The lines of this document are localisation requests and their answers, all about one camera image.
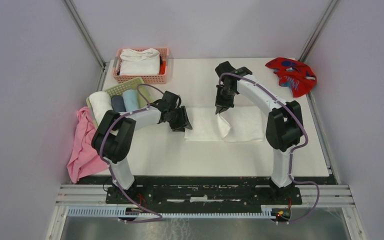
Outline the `light blue towel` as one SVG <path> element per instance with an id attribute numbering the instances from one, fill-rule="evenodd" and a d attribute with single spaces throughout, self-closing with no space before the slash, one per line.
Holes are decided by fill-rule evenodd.
<path id="1" fill-rule="evenodd" d="M 140 108 L 138 102 L 138 94 L 134 89 L 129 89 L 123 92 L 122 94 L 124 107 L 127 112 L 133 112 Z"/>

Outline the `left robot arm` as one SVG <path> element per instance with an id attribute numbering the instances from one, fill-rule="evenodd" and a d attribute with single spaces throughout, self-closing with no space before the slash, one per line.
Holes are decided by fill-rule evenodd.
<path id="1" fill-rule="evenodd" d="M 118 197 L 127 204 L 134 202 L 138 191 L 127 160 L 134 133 L 142 128 L 168 123 L 173 132 L 192 130 L 186 107 L 179 95 L 165 91 L 161 99 L 130 112 L 108 110 L 92 138 L 91 146 L 108 165 L 118 190 Z"/>

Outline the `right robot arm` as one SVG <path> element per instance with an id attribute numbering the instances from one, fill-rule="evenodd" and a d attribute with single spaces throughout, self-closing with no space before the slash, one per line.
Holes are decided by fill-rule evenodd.
<path id="1" fill-rule="evenodd" d="M 245 66 L 234 68 L 225 61 L 215 68 L 215 72 L 219 78 L 215 98 L 217 115 L 232 109 L 234 97 L 243 95 L 267 116 L 265 138 L 273 148 L 270 181 L 275 186 L 269 189 L 268 196 L 273 203 L 282 204 L 289 198 L 287 187 L 294 183 L 293 153 L 309 142 L 300 104 L 272 93 Z"/>

